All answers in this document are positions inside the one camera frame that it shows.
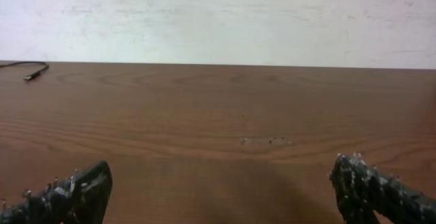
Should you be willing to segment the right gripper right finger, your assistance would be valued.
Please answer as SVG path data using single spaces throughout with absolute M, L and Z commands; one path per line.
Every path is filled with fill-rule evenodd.
M 395 224 L 435 224 L 434 198 L 379 173 L 359 154 L 339 153 L 329 179 L 344 223 L 379 224 L 380 214 Z

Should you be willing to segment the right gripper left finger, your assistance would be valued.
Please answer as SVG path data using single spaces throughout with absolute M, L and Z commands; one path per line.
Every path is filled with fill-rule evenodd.
M 23 201 L 1 200 L 1 224 L 102 224 L 113 179 L 107 161 L 98 161 L 70 177 L 49 182 L 39 193 L 22 192 Z

